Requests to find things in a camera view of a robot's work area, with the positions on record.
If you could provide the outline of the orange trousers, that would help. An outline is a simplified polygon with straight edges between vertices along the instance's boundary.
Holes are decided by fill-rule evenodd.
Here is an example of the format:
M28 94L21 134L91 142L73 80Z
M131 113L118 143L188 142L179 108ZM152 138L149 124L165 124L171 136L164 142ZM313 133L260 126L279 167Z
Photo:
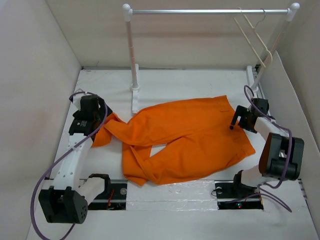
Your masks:
M93 146L121 141L123 175L139 186L193 181L255 153L243 129L230 129L233 116L225 95L149 106L128 122L112 113Z

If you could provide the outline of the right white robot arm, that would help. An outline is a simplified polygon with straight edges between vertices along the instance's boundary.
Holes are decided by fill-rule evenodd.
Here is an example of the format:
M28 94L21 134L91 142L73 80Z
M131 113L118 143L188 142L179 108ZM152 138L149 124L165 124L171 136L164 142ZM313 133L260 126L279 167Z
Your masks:
M230 123L251 133L259 133L265 140L258 165L239 171L233 178L231 191L243 197L268 182L279 180L275 188L284 181L295 181L300 176L304 146L303 139L293 137L291 130L277 124L268 115L269 102L262 98L251 98L249 107L238 105Z

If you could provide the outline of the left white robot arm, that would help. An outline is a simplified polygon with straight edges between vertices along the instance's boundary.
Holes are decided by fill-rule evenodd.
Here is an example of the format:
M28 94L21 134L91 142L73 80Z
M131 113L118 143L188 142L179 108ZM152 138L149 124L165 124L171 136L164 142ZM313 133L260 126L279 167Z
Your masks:
M67 152L50 187L38 195L48 223L82 224L93 200L107 198L112 191L107 174L93 173L84 183L80 179L88 152L112 110L94 93L78 91L69 99L77 110L68 131Z

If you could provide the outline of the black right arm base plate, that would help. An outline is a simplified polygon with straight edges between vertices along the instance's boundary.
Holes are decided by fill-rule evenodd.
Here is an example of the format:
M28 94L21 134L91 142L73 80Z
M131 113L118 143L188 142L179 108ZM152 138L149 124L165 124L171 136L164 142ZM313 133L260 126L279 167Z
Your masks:
M216 180L211 195L218 210L263 210L261 196L254 187L236 186L232 180Z

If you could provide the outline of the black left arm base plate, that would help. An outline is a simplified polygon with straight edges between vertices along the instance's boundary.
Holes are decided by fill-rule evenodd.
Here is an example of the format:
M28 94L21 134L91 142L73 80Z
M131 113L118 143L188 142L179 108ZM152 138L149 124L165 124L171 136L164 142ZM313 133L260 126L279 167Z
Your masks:
M90 211L126 210L128 181L109 179L105 191L100 193L89 205Z

